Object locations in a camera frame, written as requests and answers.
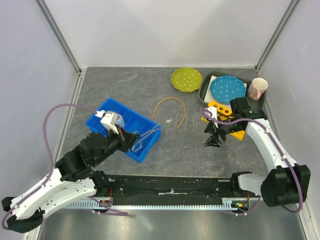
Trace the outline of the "metal crucible tongs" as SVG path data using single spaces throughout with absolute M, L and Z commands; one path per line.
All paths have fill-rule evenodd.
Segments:
M 152 129 L 144 132 L 142 135 L 140 135 L 140 138 L 133 144 L 131 150 L 132 152 L 136 153 L 143 147 L 143 141 L 147 139 L 149 136 L 151 136 L 153 133 L 159 131 L 161 126 L 157 124 Z

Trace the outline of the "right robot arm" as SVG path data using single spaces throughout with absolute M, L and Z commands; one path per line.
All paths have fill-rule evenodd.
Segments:
M 229 184 L 230 193 L 240 197 L 248 191 L 262 197 L 268 207 L 281 206 L 291 213 L 299 213 L 307 198 L 310 169 L 299 165 L 287 153 L 261 108 L 251 108 L 246 97 L 231 100 L 230 106 L 232 117 L 225 120 L 219 120 L 217 107 L 200 110 L 209 121 L 205 129 L 209 133 L 205 146 L 220 148 L 228 134 L 245 131 L 258 148 L 268 170 L 265 177 L 251 172 L 234 173 Z

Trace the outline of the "tan rubber tube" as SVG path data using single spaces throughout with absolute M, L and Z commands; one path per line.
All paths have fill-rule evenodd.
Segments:
M 156 112 L 157 112 L 157 109 L 158 109 L 158 107 L 160 106 L 160 104 L 163 103 L 164 101 L 167 101 L 167 100 L 175 100 L 175 101 L 178 101 L 178 102 L 183 106 L 183 110 L 184 110 L 184 112 L 183 112 L 183 117 L 182 117 L 182 120 L 180 121 L 180 123 L 177 125 L 177 129 L 179 129 L 179 128 L 182 126 L 182 124 L 184 123 L 184 121 L 185 121 L 185 119 L 186 119 L 186 117 L 187 117 L 188 110 L 187 110 L 187 107 L 186 107 L 185 103 L 184 103 L 181 99 L 179 99 L 179 98 L 177 98 L 177 97 L 170 96 L 170 97 L 165 97 L 165 98 L 161 99 L 161 100 L 156 104 L 156 106 L 155 106 L 155 108 L 154 108 L 154 110 L 153 110 L 153 113 L 152 113 L 152 115 L 151 115 L 151 120 L 154 119 L 154 117 L 155 117 L 155 115 L 156 115 Z

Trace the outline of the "squeeze bottle red cap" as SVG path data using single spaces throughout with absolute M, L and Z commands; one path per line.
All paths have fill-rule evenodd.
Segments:
M 116 113 L 115 115 L 116 115 L 116 121 L 115 121 L 115 123 L 116 123 L 118 126 L 121 126 L 122 128 L 124 128 L 124 127 L 125 127 L 125 121 L 124 121 L 122 115 L 121 115 L 121 114 L 118 114 L 118 113 Z

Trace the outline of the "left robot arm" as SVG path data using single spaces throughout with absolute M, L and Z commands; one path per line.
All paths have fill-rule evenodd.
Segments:
M 77 200 L 106 196 L 110 192 L 110 182 L 103 171 L 94 171 L 93 168 L 116 151 L 128 152 L 139 138 L 138 133 L 129 133 L 122 128 L 118 133 L 110 132 L 108 136 L 90 133 L 31 189 L 1 201 L 6 212 L 2 227 L 26 233 Z

